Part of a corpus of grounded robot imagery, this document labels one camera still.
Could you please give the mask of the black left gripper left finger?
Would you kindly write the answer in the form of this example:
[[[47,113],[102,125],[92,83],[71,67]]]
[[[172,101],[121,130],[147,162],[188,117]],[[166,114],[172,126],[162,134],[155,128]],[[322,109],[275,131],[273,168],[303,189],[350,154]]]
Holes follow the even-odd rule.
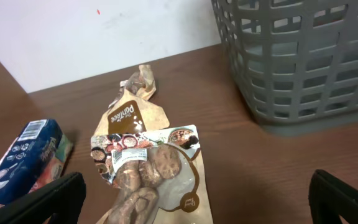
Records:
[[[83,175],[71,172],[0,208],[0,223],[77,223],[85,198]]]

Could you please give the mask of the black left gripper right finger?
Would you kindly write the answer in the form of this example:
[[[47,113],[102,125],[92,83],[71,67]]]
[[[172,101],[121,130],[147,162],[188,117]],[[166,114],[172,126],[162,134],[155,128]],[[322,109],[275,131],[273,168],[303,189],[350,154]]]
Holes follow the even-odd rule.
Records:
[[[325,170],[313,173],[308,201],[314,224],[358,223],[358,190]]]

